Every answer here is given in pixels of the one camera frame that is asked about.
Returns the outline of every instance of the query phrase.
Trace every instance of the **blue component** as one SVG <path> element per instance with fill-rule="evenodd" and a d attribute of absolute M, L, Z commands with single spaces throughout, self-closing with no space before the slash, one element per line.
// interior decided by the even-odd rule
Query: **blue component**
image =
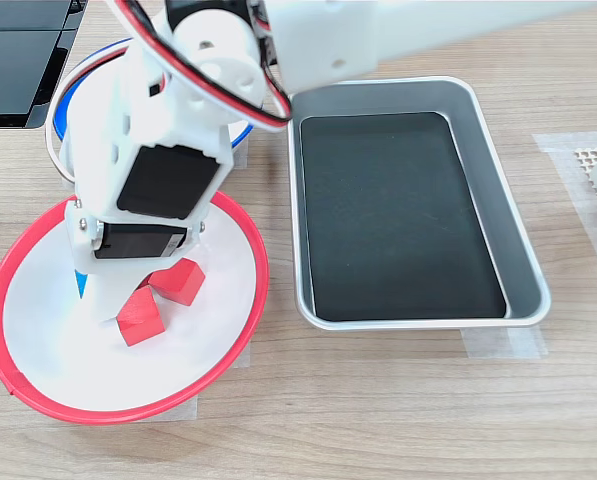
<path fill-rule="evenodd" d="M 80 80 L 78 80 L 76 83 L 74 83 L 73 86 L 69 90 L 67 90 L 65 96 L 62 97 L 62 101 L 58 104 L 58 107 L 56 107 L 56 116 L 54 117 L 54 130 L 56 131 L 56 135 L 58 135 L 58 138 L 61 142 L 62 139 L 65 137 L 65 131 L 67 130 L 67 108 L 69 107 L 69 102 L 71 101 L 71 97 L 74 96 L 76 89 L 85 78 L 87 78 L 86 75 L 82 77 Z"/>
<path fill-rule="evenodd" d="M 87 283 L 87 275 L 80 273 L 78 270 L 74 270 L 76 273 L 76 283 L 78 284 L 78 293 L 80 294 L 80 298 L 82 298 L 83 294 L 85 293 L 85 284 Z"/>

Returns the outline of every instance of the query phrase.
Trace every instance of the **blue rim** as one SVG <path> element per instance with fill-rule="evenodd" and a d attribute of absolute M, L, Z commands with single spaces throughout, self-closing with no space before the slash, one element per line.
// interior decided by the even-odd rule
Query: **blue rim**
<path fill-rule="evenodd" d="M 98 52 L 102 52 L 103 50 L 107 50 L 108 48 L 118 45 L 119 43 L 126 42 L 127 40 L 129 39 L 125 38 L 124 40 L 119 40 L 115 43 L 107 45 L 106 47 L 103 47 L 100 50 L 97 50 L 96 52 L 92 53 L 87 58 L 91 57 L 92 55 L 95 55 Z M 74 83 L 69 90 L 67 90 L 67 93 L 65 93 L 65 96 L 62 98 L 62 101 L 58 104 L 58 107 L 56 108 L 56 115 L 53 118 L 54 131 L 56 132 L 56 135 L 58 135 L 58 138 L 61 142 L 65 137 L 65 130 L 67 130 L 67 108 L 69 108 L 69 102 L 71 101 L 71 97 L 74 96 L 76 89 L 80 86 L 83 80 L 87 78 L 87 76 L 88 75 L 82 77 L 80 80 Z M 247 135 L 251 133 L 253 128 L 254 126 L 252 124 L 248 124 L 247 127 L 240 133 L 240 135 L 238 135 L 236 139 L 231 142 L 231 148 L 236 148 L 238 145 L 240 145 L 240 143 L 245 138 L 247 138 Z"/>

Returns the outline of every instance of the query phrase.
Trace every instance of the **black mat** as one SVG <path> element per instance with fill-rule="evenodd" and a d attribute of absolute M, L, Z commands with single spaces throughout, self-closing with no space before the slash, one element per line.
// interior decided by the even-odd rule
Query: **black mat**
<path fill-rule="evenodd" d="M 318 317 L 504 316 L 442 116 L 309 118 L 301 137 Z"/>

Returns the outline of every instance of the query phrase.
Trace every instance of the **red-rimmed white bowl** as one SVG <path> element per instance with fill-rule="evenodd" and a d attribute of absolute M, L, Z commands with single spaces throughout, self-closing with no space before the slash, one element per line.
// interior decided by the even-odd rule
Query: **red-rimmed white bowl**
<path fill-rule="evenodd" d="M 115 320 L 75 315 L 78 290 L 64 202 L 34 222 L 0 264 L 0 379 L 48 416 L 132 422 L 197 395 L 238 357 L 262 316 L 269 265 L 247 213 L 218 192 L 189 258 L 207 275 L 191 307 L 158 299 L 165 333 L 127 347 Z"/>

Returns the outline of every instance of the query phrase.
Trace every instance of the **black monitor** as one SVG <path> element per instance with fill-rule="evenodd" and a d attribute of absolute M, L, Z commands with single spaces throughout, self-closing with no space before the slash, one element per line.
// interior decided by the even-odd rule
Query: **black monitor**
<path fill-rule="evenodd" d="M 86 1 L 0 0 L 0 127 L 44 123 Z"/>

